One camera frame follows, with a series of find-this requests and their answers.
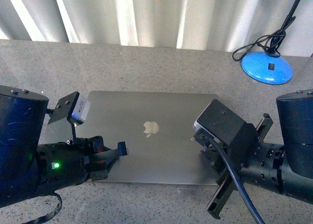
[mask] table surface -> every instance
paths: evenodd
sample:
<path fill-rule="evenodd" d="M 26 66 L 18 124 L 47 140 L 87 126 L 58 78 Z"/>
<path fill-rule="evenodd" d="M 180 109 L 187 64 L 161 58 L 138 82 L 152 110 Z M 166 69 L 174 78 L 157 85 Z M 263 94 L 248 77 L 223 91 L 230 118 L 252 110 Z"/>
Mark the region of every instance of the table surface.
<path fill-rule="evenodd" d="M 294 77 L 271 86 L 248 77 L 231 53 L 0 40 L 1 85 L 42 93 L 54 108 L 74 91 L 214 93 L 255 126 L 263 113 L 274 124 L 265 142 L 282 143 L 275 99 L 313 87 L 313 58 L 284 57 Z M 43 127 L 41 143 L 44 139 Z M 312 223 L 312 205 L 245 184 L 266 223 Z M 213 219 L 206 205 L 216 187 L 86 182 L 58 191 L 63 209 L 49 223 L 254 223 L 238 192 Z M 0 209 L 2 224 L 26 222 L 51 211 L 57 201 L 35 198 Z"/>

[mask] apple logo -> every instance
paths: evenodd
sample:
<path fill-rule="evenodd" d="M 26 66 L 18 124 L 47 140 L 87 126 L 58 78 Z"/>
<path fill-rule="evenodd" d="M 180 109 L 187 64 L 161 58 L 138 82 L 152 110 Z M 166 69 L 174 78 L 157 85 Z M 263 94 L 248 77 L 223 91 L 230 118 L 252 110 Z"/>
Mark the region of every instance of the apple logo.
<path fill-rule="evenodd" d="M 158 132 L 158 125 L 155 121 L 153 122 L 147 121 L 146 123 L 143 124 L 143 126 L 146 128 L 144 133 L 147 134 L 147 137 L 150 137 L 151 134 L 156 134 Z"/>

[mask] cable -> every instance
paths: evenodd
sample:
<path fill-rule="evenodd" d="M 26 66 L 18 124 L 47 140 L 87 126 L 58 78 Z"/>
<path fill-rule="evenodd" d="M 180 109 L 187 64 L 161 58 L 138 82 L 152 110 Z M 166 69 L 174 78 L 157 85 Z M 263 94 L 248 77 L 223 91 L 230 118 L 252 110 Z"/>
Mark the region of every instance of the cable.
<path fill-rule="evenodd" d="M 50 221 L 52 218 L 54 218 L 55 215 L 57 215 L 60 212 L 60 210 L 62 209 L 62 198 L 57 193 L 53 193 L 53 194 L 51 194 L 51 196 L 55 196 L 59 201 L 59 203 L 54 208 L 54 210 L 52 212 L 48 213 L 47 215 L 44 215 L 42 217 L 36 218 L 34 220 L 31 220 L 31 221 L 23 223 L 23 224 L 42 224 L 42 223 L 46 223 L 46 222 Z"/>
<path fill-rule="evenodd" d="M 283 25 L 281 26 L 280 29 L 278 29 L 276 32 L 270 34 L 270 35 L 264 35 L 262 37 L 259 37 L 254 43 L 245 45 L 237 50 L 235 50 L 232 54 L 232 58 L 235 61 L 240 61 L 242 60 L 249 52 L 250 50 L 252 50 L 252 48 L 257 45 L 259 47 L 261 47 L 263 49 L 263 51 L 265 52 L 265 54 L 267 54 L 270 57 L 274 57 L 274 58 L 278 58 L 280 57 L 280 53 L 278 52 L 278 48 L 281 45 L 281 43 L 283 42 L 283 39 L 286 36 L 286 29 L 293 23 L 293 21 L 295 20 L 295 16 L 292 16 L 299 4 L 300 0 L 295 0 L 295 2 L 293 3 L 293 6 L 290 10 L 290 12 L 288 13 Z M 235 58 L 235 54 L 244 49 L 249 47 L 250 48 L 239 58 Z"/>
<path fill-rule="evenodd" d="M 206 142 L 211 143 L 216 150 L 218 151 L 218 153 L 220 154 L 220 156 L 222 157 L 225 165 L 227 166 L 229 173 L 231 175 L 231 177 L 233 178 L 233 181 L 241 195 L 241 197 L 243 198 L 249 212 L 251 213 L 251 215 L 253 216 L 254 220 L 256 223 L 258 224 L 265 224 L 265 222 L 263 221 L 263 219 L 261 218 L 260 214 L 258 213 L 258 211 L 256 210 L 256 208 L 254 207 L 248 193 L 246 192 L 241 179 L 238 175 L 238 173 L 236 172 L 236 168 L 234 166 L 234 164 L 232 163 L 232 161 L 229 159 L 229 157 L 227 156 L 227 154 L 225 153 L 225 151 L 218 145 L 218 143 L 211 138 L 210 136 L 204 136 L 203 140 Z"/>

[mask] curtain fold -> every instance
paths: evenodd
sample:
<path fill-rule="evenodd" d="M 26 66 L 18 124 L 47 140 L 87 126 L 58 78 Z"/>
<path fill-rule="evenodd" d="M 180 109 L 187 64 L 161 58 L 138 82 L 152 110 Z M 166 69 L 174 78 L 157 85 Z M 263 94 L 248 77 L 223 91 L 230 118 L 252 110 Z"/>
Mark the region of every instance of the curtain fold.
<path fill-rule="evenodd" d="M 279 29 L 294 1 L 0 0 L 0 39 L 234 51 Z M 294 15 L 279 51 L 309 57 L 313 0 Z"/>

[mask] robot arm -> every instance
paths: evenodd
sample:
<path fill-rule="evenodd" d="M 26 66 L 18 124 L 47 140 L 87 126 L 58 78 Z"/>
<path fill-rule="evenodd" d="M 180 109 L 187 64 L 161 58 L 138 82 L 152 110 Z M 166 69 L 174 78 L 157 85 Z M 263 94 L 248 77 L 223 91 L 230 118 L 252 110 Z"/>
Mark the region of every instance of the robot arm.
<path fill-rule="evenodd" d="M 268 114 L 254 128 L 213 100 L 196 120 L 193 139 L 203 146 L 202 153 L 220 175 L 220 187 L 208 204 L 214 218 L 220 218 L 236 186 L 216 147 L 205 137 L 219 142 L 242 182 L 313 204 L 313 90 L 285 94 L 276 102 L 284 145 L 263 142 L 273 124 Z"/>
<path fill-rule="evenodd" d="M 76 137 L 75 125 L 84 123 L 89 109 L 78 92 L 60 99 L 54 110 L 47 105 L 42 95 L 0 86 L 0 208 L 37 196 L 58 196 L 56 190 L 88 178 L 106 179 L 118 158 L 128 154 L 125 142 L 111 150 L 101 136 Z M 48 126 L 68 130 L 68 140 L 38 145 L 46 113 Z M 37 223 L 53 218 L 61 206 Z"/>

